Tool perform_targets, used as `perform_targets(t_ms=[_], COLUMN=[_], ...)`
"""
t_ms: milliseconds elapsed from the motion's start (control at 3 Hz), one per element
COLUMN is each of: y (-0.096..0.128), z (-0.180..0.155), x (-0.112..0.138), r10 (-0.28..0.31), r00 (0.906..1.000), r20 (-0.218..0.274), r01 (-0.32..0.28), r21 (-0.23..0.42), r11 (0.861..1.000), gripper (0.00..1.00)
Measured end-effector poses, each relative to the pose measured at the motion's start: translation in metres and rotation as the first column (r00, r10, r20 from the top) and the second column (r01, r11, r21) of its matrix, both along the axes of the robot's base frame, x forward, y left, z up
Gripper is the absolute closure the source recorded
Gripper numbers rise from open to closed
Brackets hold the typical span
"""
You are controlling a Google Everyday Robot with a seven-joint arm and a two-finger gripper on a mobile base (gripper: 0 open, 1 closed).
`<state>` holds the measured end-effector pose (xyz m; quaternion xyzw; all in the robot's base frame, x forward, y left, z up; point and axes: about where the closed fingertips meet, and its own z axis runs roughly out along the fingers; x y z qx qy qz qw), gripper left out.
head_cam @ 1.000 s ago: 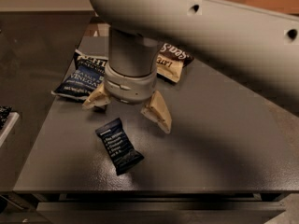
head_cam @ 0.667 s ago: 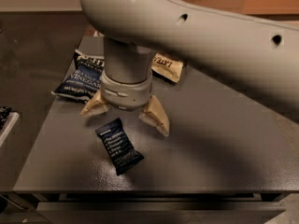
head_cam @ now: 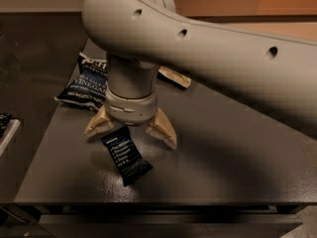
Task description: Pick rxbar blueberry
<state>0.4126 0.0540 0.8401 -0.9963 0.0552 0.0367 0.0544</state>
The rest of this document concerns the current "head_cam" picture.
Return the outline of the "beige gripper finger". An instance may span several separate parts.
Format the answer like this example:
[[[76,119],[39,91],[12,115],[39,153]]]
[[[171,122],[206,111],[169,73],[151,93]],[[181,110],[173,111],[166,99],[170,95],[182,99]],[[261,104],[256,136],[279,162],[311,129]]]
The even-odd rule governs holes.
[[[96,115],[89,121],[84,130],[87,137],[107,132],[114,128],[112,118],[107,114],[105,106],[101,106]]]
[[[165,113],[159,108],[154,118],[149,122],[146,133],[163,141],[173,150],[177,147],[177,136]]]

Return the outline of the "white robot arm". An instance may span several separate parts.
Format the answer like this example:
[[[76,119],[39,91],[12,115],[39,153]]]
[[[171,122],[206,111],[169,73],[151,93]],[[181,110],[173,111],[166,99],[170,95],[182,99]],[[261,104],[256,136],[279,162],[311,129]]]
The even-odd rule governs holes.
[[[115,122],[146,124],[151,136],[175,147],[155,87],[166,66],[315,137],[315,42],[188,19],[176,14],[173,0],[85,0],[81,17],[108,68],[104,118],[87,133]]]

